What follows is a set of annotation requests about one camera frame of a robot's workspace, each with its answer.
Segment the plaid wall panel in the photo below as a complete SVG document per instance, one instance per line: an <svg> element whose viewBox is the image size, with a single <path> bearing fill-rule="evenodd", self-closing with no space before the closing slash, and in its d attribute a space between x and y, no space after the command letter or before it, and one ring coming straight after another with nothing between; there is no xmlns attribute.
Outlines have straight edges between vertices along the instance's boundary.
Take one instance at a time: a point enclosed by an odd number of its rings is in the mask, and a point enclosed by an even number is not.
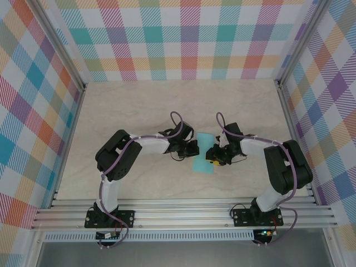
<svg viewBox="0 0 356 267"><path fill-rule="evenodd" d="M308 23L310 22L310 19L312 18L313 14L314 14L314 11L318 5L320 0L313 0L313 3L311 4L304 20L303 20L303 23L301 24L299 30L298 30L298 33L296 34L296 36L294 37L294 40L289 48L289 51L288 51L288 54L287 56L284 58L284 61L283 61L283 64L278 72L278 75L276 77L277 80L279 80L285 70L285 67L287 66L287 64L289 63L289 60L290 60L290 57L293 55L295 49L297 48L298 44L299 44L299 41L300 41L300 38L302 37Z"/></svg>
<svg viewBox="0 0 356 267"><path fill-rule="evenodd" d="M356 266L356 1L334 0L284 88L314 184Z"/></svg>
<svg viewBox="0 0 356 267"><path fill-rule="evenodd" d="M55 2L93 80L132 81L271 77L305 0Z"/></svg>
<svg viewBox="0 0 356 267"><path fill-rule="evenodd" d="M0 266L50 197L79 90L25 0L0 0Z"/></svg>

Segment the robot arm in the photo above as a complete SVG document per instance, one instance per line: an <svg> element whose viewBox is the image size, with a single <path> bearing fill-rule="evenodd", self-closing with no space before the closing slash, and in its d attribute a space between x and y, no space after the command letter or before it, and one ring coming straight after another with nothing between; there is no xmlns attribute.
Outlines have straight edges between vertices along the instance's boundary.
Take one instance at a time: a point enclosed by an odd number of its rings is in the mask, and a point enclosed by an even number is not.
<svg viewBox="0 0 356 267"><path fill-rule="evenodd" d="M237 135L243 135L236 123L226 125L224 128ZM252 201L250 213L257 224L271 217L271 213L277 208L277 203L290 196L293 190L293 174L285 153L279 146L255 139L226 135L225 132L216 139L219 144L215 144L206 153L206 159L214 164L231 164L233 157L237 155L256 155L266 159L271 185ZM283 146L288 150L296 169L297 189L301 189L312 182L311 169L295 140L284 142Z"/></svg>
<svg viewBox="0 0 356 267"><path fill-rule="evenodd" d="M168 134L173 135L177 133L179 129L180 123L174 129L159 132L155 134L155 136L163 137ZM181 132L174 138L137 139L132 142L122 155L120 162L108 174L106 174L106 178L103 181L102 202L106 210L110 213L117 210L117 197L120 180L127 175L138 155L177 152L178 157L181 159L198 155L199 148L197 146L197 141L191 141L193 135L193 128L184 122ZM127 142L134 137L136 136L128 134L125 130L117 131L95 156L99 171L105 172L117 159L119 155L117 150L122 150ZM106 214L100 205L99 199L96 200L93 208L98 214L102 214L103 219L105 219Z"/></svg>

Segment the perforated metal strip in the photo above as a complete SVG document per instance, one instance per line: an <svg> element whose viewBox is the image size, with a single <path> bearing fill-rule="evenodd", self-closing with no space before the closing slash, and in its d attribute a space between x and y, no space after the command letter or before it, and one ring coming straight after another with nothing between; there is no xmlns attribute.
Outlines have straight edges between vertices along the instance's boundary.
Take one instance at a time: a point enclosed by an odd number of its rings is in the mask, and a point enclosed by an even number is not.
<svg viewBox="0 0 356 267"><path fill-rule="evenodd" d="M130 231L125 241L232 241L253 240L252 230ZM93 231L50 231L44 242L97 242Z"/></svg>

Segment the blue foam block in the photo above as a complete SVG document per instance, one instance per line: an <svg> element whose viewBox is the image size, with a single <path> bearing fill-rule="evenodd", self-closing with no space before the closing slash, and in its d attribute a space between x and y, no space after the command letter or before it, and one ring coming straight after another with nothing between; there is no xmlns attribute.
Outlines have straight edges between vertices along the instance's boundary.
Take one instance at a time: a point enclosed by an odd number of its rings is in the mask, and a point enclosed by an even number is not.
<svg viewBox="0 0 356 267"><path fill-rule="evenodd" d="M215 136L209 133L198 132L196 139L198 140L199 155L194 157L193 171L212 174L214 172L214 165L205 160L205 154L214 145Z"/></svg>

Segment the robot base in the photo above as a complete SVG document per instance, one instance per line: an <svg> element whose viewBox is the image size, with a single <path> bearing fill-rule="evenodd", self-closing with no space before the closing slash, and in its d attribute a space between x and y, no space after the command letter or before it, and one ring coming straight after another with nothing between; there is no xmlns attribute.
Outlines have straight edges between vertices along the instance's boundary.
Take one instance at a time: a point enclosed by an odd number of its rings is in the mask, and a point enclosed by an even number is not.
<svg viewBox="0 0 356 267"><path fill-rule="evenodd" d="M135 211L134 210L118 210L115 209L111 214L120 220L124 221L128 228L134 226L135 221ZM120 228L120 224L107 216L104 212L100 210L89 210L86 215L86 220L84 223L84 228Z"/></svg>
<svg viewBox="0 0 356 267"><path fill-rule="evenodd" d="M260 223L256 223L250 209L233 209L233 218L235 227L243 226L283 226L283 218L280 209L274 209L266 212Z"/></svg>

